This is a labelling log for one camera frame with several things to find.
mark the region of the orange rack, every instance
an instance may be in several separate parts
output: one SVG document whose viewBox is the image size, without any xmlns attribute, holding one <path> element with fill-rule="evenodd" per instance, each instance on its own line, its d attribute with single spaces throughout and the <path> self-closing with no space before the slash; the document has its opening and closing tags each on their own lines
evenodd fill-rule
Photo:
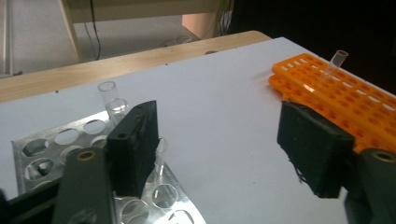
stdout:
<svg viewBox="0 0 396 224">
<path fill-rule="evenodd" d="M 355 136 L 356 152 L 396 152 L 396 98 L 341 70 L 321 83 L 327 64 L 301 54 L 274 64 L 269 83 L 284 99 L 311 107 Z"/>
</svg>

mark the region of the cable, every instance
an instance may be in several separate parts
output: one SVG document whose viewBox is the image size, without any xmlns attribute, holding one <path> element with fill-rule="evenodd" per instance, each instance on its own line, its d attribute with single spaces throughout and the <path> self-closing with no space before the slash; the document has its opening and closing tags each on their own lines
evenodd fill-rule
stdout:
<svg viewBox="0 0 396 224">
<path fill-rule="evenodd" d="M 79 4 L 80 12 L 81 12 L 81 14 L 82 14 L 82 19 L 83 19 L 83 21 L 84 21 L 85 32 L 87 33 L 87 36 L 88 36 L 88 38 L 89 38 L 89 40 L 90 40 L 90 45 L 91 45 L 91 50 L 92 50 L 93 58 L 96 58 L 97 56 L 96 56 L 95 49 L 94 49 L 94 47 L 93 47 L 92 38 L 91 38 L 90 32 L 88 31 L 88 27 L 87 27 L 87 17 L 86 17 L 87 14 L 85 13 L 85 10 L 83 9 L 84 6 L 82 5 L 82 1 L 79 1 L 79 2 L 80 2 L 80 4 Z"/>
<path fill-rule="evenodd" d="M 97 30 L 96 30 L 96 20 L 95 20 L 95 11 L 93 10 L 93 1 L 90 0 L 90 3 L 91 3 L 91 14 L 92 14 L 92 25 L 93 25 L 93 30 L 95 31 L 96 40 L 98 41 L 98 55 L 97 55 L 97 57 L 96 57 L 96 61 L 98 61 L 99 58 L 100 58 L 100 52 L 101 52 L 102 46 L 101 46 L 101 44 L 100 44 L 98 32 L 97 32 Z"/>
<path fill-rule="evenodd" d="M 209 32 L 212 31 L 212 29 L 219 28 L 219 27 L 215 27 L 215 26 L 217 25 L 217 21 L 221 20 L 221 17 L 219 17 L 219 14 L 221 12 L 222 6 L 224 5 L 224 1 L 225 0 L 221 0 L 221 2 L 219 4 L 219 8 L 217 9 L 217 12 L 216 12 L 217 16 L 215 18 L 213 18 L 213 22 L 211 22 L 212 24 L 210 25 L 210 27 L 208 27 L 206 29 L 206 31 L 205 31 L 205 33 L 203 35 L 203 38 L 205 38 L 205 36 L 207 36 L 209 34 Z M 219 34 L 220 34 L 220 31 L 218 30 L 218 32 L 216 34 L 213 34 L 213 35 L 219 36 Z"/>
<path fill-rule="evenodd" d="M 179 45 L 179 44 L 190 43 L 191 41 L 192 41 L 192 37 L 190 35 L 180 35 L 180 36 L 178 36 L 176 38 L 168 39 L 168 40 L 163 41 L 161 43 L 161 47 L 165 48 L 165 47 L 170 46 L 168 44 L 168 42 L 173 42 L 173 44 L 171 44 L 171 45 Z"/>
<path fill-rule="evenodd" d="M 227 35 L 230 30 L 232 18 L 233 0 L 222 0 L 218 10 L 219 18 L 219 35 Z"/>
<path fill-rule="evenodd" d="M 223 12 L 224 12 L 224 10 L 223 10 L 224 3 L 225 3 L 225 0 L 221 0 L 218 12 L 216 13 L 219 16 L 219 18 L 217 18 L 217 20 L 219 20 L 219 27 L 218 27 L 219 30 L 218 30 L 217 36 L 222 36 L 222 18 L 223 18 Z"/>
</svg>

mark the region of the clear plastic tube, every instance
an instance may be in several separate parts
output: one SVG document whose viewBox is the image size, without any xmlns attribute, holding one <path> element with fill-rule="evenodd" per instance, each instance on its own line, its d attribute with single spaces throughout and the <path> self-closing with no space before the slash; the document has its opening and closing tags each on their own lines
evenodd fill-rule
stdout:
<svg viewBox="0 0 396 224">
<path fill-rule="evenodd" d="M 346 51 L 341 49 L 337 50 L 328 63 L 326 70 L 323 72 L 322 81 L 327 81 L 330 77 L 332 77 L 334 72 L 341 66 L 341 64 L 343 64 L 347 56 L 348 53 Z"/>
<path fill-rule="evenodd" d="M 99 84 L 98 90 L 102 96 L 102 100 L 105 106 L 114 99 L 120 99 L 119 91 L 114 81 L 106 81 Z"/>
<path fill-rule="evenodd" d="M 116 127 L 128 113 L 128 103 L 123 99 L 113 99 L 106 105 L 107 114 L 112 122 L 113 126 Z"/>
</svg>

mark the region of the white tabletop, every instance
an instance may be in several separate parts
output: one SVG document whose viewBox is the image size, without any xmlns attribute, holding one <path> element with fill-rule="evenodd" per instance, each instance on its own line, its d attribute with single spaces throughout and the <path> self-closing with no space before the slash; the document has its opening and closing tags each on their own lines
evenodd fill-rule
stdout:
<svg viewBox="0 0 396 224">
<path fill-rule="evenodd" d="M 306 49 L 273 39 L 113 78 L 130 105 L 158 104 L 167 163 L 207 223 L 347 223 L 276 143 L 274 63 Z M 103 111 L 98 83 L 0 104 L 0 188 L 17 196 L 11 140 Z"/>
</svg>

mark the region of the wooden table edge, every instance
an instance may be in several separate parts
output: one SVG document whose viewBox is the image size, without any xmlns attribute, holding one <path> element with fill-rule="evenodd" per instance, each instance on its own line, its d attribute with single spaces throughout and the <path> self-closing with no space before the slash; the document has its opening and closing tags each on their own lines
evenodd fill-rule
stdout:
<svg viewBox="0 0 396 224">
<path fill-rule="evenodd" d="M 226 35 L 183 45 L 152 49 L 124 56 L 80 63 L 0 79 L 0 103 L 117 77 L 150 67 L 235 49 L 271 39 L 257 31 Z"/>
</svg>

